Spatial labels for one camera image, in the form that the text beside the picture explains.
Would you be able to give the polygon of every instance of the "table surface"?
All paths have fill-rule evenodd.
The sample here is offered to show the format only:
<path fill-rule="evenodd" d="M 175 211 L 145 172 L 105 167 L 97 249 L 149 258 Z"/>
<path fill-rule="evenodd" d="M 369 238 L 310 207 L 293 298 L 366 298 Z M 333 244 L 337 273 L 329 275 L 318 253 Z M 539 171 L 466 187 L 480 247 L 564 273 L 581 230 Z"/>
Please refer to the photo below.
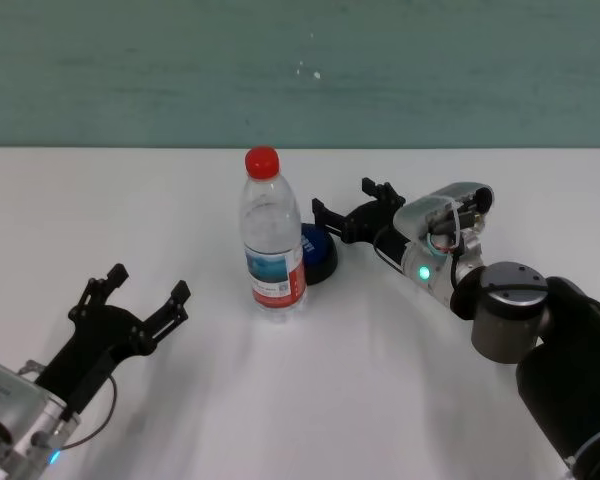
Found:
<path fill-rule="evenodd" d="M 535 480 L 565 471 L 470 323 L 377 258 L 338 245 L 334 276 L 286 323 L 259 313 L 238 232 L 238 150 L 0 149 L 0 362 L 49 361 L 90 276 L 145 317 L 179 279 L 190 319 L 115 373 L 109 427 L 46 480 Z M 282 151 L 303 218 L 346 213 L 360 179 L 413 200 L 448 183 L 495 191 L 485 263 L 524 262 L 600 300 L 600 150 Z M 110 387 L 78 439 L 106 415 Z"/>

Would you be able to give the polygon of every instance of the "green led light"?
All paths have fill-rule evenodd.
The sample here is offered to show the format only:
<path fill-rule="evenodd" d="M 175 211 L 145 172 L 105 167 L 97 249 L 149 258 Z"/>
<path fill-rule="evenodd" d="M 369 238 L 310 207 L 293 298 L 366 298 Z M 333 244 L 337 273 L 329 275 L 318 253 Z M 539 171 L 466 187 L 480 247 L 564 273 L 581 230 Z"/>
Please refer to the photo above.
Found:
<path fill-rule="evenodd" d="M 423 265 L 420 267 L 420 270 L 418 270 L 418 275 L 420 276 L 420 280 L 426 281 L 429 280 L 431 271 L 429 270 L 429 267 Z"/>

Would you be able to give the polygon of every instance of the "bottle label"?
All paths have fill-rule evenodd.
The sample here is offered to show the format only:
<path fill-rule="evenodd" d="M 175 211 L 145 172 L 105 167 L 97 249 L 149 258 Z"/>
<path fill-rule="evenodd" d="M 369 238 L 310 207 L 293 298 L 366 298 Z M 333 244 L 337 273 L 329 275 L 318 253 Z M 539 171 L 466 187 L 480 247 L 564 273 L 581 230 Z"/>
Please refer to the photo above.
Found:
<path fill-rule="evenodd" d="M 293 305 L 304 293 L 302 244 L 286 253 L 265 254 L 245 247 L 253 296 L 266 307 Z"/>

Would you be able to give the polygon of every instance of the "blue led light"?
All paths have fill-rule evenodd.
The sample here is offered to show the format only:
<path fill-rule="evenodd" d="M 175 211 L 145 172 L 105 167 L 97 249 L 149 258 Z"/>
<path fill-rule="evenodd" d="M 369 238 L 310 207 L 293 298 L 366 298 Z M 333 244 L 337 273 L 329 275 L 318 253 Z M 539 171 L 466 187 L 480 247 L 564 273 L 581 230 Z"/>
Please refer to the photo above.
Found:
<path fill-rule="evenodd" d="M 418 276 L 420 277 L 420 280 L 424 282 L 429 280 L 429 277 L 431 276 L 431 271 L 429 270 L 429 267 L 427 267 L 426 265 L 422 265 L 418 270 Z"/>
<path fill-rule="evenodd" d="M 53 454 L 51 454 L 51 456 L 49 457 L 49 465 L 53 465 L 54 463 L 56 463 L 56 460 L 59 456 L 60 450 L 56 450 L 55 452 L 53 452 Z"/>

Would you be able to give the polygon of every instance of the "clear plastic bottle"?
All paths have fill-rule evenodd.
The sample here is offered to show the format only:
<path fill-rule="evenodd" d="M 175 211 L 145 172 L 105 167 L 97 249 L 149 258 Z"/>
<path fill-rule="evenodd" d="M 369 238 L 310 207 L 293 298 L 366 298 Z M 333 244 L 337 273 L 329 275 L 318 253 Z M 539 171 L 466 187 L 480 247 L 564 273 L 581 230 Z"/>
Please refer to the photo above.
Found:
<path fill-rule="evenodd" d="M 273 148 L 251 149 L 245 165 L 240 232 L 253 297 L 265 309 L 288 311 L 306 291 L 298 205 Z"/>

